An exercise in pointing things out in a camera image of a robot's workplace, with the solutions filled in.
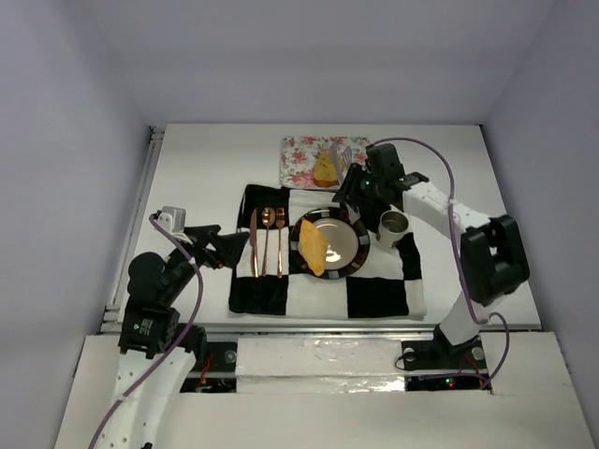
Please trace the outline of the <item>brown crusted bread slice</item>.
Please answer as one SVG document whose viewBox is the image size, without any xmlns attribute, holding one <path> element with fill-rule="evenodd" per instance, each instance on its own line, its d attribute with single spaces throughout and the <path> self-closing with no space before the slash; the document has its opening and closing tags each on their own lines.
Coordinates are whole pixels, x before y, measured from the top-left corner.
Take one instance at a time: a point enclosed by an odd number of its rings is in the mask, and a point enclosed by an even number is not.
<svg viewBox="0 0 599 449">
<path fill-rule="evenodd" d="M 339 184 L 339 178 L 333 158 L 329 151 L 322 151 L 317 156 L 313 168 L 314 185 L 319 188 L 330 188 Z"/>
</svg>

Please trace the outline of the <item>silver metal tongs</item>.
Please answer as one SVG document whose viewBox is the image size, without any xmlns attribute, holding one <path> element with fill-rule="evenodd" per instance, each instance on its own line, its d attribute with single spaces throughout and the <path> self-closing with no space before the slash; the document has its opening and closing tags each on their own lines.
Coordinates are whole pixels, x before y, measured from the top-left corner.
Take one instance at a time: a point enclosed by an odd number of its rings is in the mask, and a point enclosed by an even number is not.
<svg viewBox="0 0 599 449">
<path fill-rule="evenodd" d="M 339 150 L 339 144 L 332 142 L 329 146 L 329 156 L 335 169 L 338 183 L 342 184 L 348 168 L 353 164 L 353 153 L 350 146 Z"/>
</svg>

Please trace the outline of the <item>light yellow bread slice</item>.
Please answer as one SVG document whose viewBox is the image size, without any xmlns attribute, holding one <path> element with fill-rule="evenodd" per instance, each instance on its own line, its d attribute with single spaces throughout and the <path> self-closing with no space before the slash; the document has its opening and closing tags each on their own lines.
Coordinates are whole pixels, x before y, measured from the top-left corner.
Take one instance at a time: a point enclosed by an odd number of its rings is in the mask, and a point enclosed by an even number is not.
<svg viewBox="0 0 599 449">
<path fill-rule="evenodd" d="M 299 253 L 316 277 L 320 277 L 326 269 L 328 246 L 325 235 L 313 223 L 302 219 L 299 232 Z"/>
</svg>

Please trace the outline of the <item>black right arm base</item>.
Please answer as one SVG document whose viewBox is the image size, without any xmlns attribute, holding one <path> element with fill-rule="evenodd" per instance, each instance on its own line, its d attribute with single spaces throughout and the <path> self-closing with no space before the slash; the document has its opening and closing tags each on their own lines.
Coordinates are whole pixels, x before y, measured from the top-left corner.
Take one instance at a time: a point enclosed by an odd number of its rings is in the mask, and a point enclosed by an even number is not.
<svg viewBox="0 0 599 449">
<path fill-rule="evenodd" d="M 400 361 L 403 369 L 408 371 L 488 368 L 479 336 L 452 345 L 438 326 L 433 330 L 430 340 L 403 340 Z"/>
</svg>

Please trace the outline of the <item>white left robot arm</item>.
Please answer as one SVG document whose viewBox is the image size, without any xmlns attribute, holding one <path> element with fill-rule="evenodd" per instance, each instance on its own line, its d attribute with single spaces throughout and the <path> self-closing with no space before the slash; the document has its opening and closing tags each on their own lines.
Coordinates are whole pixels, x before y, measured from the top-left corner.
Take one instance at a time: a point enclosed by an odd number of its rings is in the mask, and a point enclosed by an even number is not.
<svg viewBox="0 0 599 449">
<path fill-rule="evenodd" d="M 174 249 L 167 257 L 142 253 L 129 265 L 112 404 L 92 448 L 158 447 L 175 397 L 208 353 L 204 328 L 193 319 L 183 323 L 174 302 L 187 284 L 202 279 L 202 267 L 236 267 L 249 239 L 246 232 L 222 235 L 217 224 L 173 232 L 156 214 L 150 223 Z"/>
</svg>

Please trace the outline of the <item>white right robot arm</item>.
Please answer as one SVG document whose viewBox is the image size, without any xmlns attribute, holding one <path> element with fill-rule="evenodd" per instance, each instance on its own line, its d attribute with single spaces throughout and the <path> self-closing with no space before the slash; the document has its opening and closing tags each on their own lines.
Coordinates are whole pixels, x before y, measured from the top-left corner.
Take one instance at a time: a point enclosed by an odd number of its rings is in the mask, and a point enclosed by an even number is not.
<svg viewBox="0 0 599 449">
<path fill-rule="evenodd" d="M 497 303 L 529 280 L 530 267 L 514 218 L 490 217 L 458 202 L 453 175 L 448 177 L 450 192 L 444 194 L 428 177 L 405 172 L 395 141 L 384 138 L 368 146 L 365 163 L 348 166 L 333 199 L 353 210 L 376 203 L 392 206 L 450 239 L 461 291 L 433 331 L 437 352 L 449 357 L 464 351 Z"/>
</svg>

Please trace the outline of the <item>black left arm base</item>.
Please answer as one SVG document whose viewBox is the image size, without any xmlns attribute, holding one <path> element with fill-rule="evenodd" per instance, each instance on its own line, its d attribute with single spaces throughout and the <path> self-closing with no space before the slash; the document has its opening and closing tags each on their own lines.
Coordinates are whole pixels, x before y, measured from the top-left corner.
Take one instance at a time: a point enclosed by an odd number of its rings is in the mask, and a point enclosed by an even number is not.
<svg viewBox="0 0 599 449">
<path fill-rule="evenodd" d="M 196 327 L 189 331 L 182 345 L 185 349 L 193 349 L 196 362 L 183 381 L 181 393 L 236 391 L 237 342 L 215 340 L 208 336 L 203 327 Z"/>
</svg>

